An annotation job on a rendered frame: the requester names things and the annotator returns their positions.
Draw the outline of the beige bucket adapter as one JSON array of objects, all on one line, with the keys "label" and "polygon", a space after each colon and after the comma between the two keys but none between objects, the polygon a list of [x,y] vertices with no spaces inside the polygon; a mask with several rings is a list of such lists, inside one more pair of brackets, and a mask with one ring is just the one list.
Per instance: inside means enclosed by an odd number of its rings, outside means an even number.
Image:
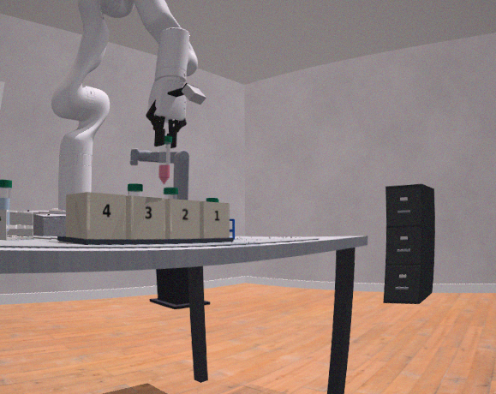
[{"label": "beige bucket adapter", "polygon": [[126,196],[126,239],[165,239],[165,198]]},{"label": "beige bucket adapter", "polygon": [[230,238],[230,203],[200,201],[200,238]]},{"label": "beige bucket adapter", "polygon": [[200,202],[165,199],[165,239],[200,239]]},{"label": "beige bucket adapter", "polygon": [[126,239],[126,195],[66,194],[66,237]]}]

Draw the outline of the white tube rack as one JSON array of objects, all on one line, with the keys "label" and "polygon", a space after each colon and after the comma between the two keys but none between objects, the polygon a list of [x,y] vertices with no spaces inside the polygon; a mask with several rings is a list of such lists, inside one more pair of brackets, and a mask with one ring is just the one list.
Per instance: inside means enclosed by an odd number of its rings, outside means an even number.
[{"label": "white tube rack", "polygon": [[[10,225],[7,225],[7,212],[10,212]],[[10,229],[8,233],[7,229]],[[0,210],[0,240],[20,239],[33,239],[33,212]]]}]

